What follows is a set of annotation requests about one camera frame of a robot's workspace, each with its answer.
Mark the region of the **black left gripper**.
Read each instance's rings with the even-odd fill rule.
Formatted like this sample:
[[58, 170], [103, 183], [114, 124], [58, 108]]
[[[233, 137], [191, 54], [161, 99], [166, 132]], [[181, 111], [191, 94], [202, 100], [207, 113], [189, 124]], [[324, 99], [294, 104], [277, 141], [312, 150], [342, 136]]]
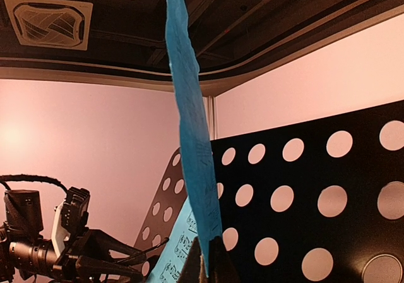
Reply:
[[[43, 227], [40, 193], [35, 190], [4, 192], [6, 221], [1, 226], [1, 279], [14, 279], [19, 270], [23, 279], [43, 275], [57, 279], [59, 266], [51, 239], [40, 234]], [[98, 282], [102, 274], [128, 277], [130, 282], [144, 282], [141, 272], [127, 266], [94, 258], [110, 258], [110, 251], [125, 255], [136, 249], [113, 238], [100, 229], [88, 229], [69, 248], [69, 255], [79, 257], [76, 271], [83, 282]]]

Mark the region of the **blue sheet music page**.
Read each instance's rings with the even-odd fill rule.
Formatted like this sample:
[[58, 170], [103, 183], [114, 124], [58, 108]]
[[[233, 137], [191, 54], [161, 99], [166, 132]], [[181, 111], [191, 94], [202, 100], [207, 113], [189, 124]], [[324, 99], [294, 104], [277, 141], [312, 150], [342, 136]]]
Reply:
[[199, 64], [189, 38], [189, 15], [185, 0], [165, 1], [165, 44], [180, 115], [182, 171], [196, 220], [204, 271], [210, 275], [210, 243], [222, 235], [222, 221], [205, 105], [199, 84]]

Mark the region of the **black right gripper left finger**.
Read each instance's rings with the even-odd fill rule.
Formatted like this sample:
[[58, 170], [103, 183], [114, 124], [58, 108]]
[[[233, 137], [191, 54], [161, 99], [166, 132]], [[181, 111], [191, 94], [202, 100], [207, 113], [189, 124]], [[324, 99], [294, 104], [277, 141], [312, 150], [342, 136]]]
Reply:
[[182, 268], [178, 283], [200, 283], [201, 273], [201, 249], [199, 239], [193, 239], [191, 248]]

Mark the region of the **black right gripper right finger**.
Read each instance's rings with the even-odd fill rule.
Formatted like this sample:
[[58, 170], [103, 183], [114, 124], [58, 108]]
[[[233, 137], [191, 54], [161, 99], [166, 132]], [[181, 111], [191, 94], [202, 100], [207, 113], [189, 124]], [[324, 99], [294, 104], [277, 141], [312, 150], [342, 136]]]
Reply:
[[208, 282], [239, 283], [240, 281], [223, 239], [216, 236], [210, 241]]

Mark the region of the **black perforated music stand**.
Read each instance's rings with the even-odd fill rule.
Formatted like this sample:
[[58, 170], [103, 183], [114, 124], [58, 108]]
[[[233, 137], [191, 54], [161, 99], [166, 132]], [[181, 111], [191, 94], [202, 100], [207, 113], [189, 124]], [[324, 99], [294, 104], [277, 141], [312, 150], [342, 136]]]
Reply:
[[240, 282], [403, 281], [403, 102], [211, 148]]

